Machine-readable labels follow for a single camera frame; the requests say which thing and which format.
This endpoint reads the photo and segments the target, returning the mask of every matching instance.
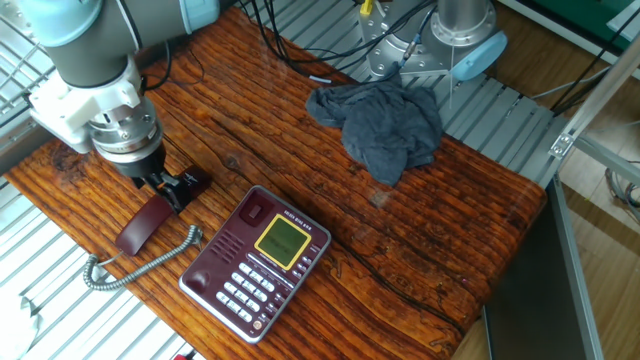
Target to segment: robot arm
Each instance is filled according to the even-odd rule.
[[[213,23],[218,0],[22,0],[21,10],[57,68],[29,98],[33,118],[181,211],[187,186],[164,169],[162,126],[133,54]]]

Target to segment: metal bracket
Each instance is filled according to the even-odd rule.
[[[412,0],[411,4],[413,4],[414,2],[415,4],[419,4],[419,1],[416,0]],[[409,5],[402,4],[402,8],[404,9]],[[389,14],[390,11],[393,11],[394,9],[390,8],[390,6],[391,5],[385,5],[382,9],[374,6],[371,14],[360,14],[359,23],[365,42],[376,39],[380,36],[384,36],[389,26],[391,26],[391,24],[389,23],[389,18],[393,16]],[[417,15],[416,19],[421,20],[422,18],[424,18],[424,15],[431,9],[432,7],[425,8],[420,13],[422,15]],[[425,34],[431,34],[431,30],[429,27],[425,29]],[[388,69],[392,67],[394,62],[399,62],[400,60],[402,60],[402,56],[404,55],[404,52],[405,50],[407,50],[408,46],[409,41],[401,40],[395,35],[387,36],[385,40],[381,41],[376,46],[376,48],[367,55],[367,60],[369,61],[372,75],[375,77],[385,76]],[[444,64],[440,60],[436,59],[425,45],[419,44],[417,45],[416,51],[413,56],[409,58],[404,68],[400,70],[400,73],[416,76],[446,75],[449,73],[448,65],[449,64]]]
[[[560,134],[556,141],[551,146],[551,150],[549,154],[554,156],[556,159],[564,158],[569,150],[573,146],[573,143],[576,141],[576,138],[573,135],[569,134]]]

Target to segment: coiled phone cord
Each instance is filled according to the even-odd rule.
[[[158,267],[159,265],[163,264],[167,260],[173,259],[178,254],[180,254],[180,253],[184,252],[185,250],[187,250],[189,248],[189,246],[200,244],[200,240],[201,239],[202,239],[202,230],[200,230],[200,228],[197,227],[196,225],[191,225],[191,227],[189,228],[189,234],[187,235],[187,238],[184,240],[184,242],[182,244],[180,244],[180,246],[178,246],[177,248],[169,251],[168,253],[158,257],[157,259],[148,262],[147,264],[141,266],[138,270],[136,270],[136,271],[132,272],[131,274],[123,277],[122,279],[116,280],[116,281],[112,281],[110,283],[107,283],[107,282],[96,282],[95,280],[93,280],[93,277],[92,277],[93,268],[96,265],[98,265],[98,266],[103,265],[107,261],[105,261],[104,263],[98,264],[98,255],[91,254],[91,255],[89,255],[89,259],[87,260],[87,262],[84,265],[84,274],[83,274],[82,278],[84,280],[84,283],[90,289],[97,290],[97,291],[116,290],[116,289],[119,289],[119,288],[129,284],[132,281],[137,280],[140,276],[146,274],[149,270],[152,270],[152,269]]]

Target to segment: metal grating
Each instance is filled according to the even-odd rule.
[[[0,173],[48,138],[29,117],[22,94],[45,81],[54,67],[16,2],[0,0]]]
[[[40,331],[23,359],[167,360],[193,350],[128,290],[87,289],[82,281],[87,258],[0,178],[0,290],[25,296],[33,314],[41,316]]]

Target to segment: gray cloth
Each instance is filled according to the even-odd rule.
[[[404,169],[433,162],[442,121],[433,90],[403,89],[400,75],[363,85],[316,89],[307,111],[342,128],[342,144],[377,181],[394,186]]]

